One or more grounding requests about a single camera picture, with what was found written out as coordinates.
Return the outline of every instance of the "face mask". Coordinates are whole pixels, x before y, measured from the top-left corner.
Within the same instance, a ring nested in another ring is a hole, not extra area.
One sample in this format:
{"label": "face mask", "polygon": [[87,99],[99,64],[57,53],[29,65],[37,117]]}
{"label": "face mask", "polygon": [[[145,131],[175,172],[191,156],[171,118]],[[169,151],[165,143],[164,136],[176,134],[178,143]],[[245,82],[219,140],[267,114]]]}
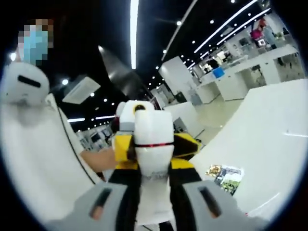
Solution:
{"label": "face mask", "polygon": [[46,60],[48,50],[48,31],[40,26],[30,26],[28,35],[24,36],[23,47],[19,48],[20,58],[23,62],[33,65],[37,60]]}

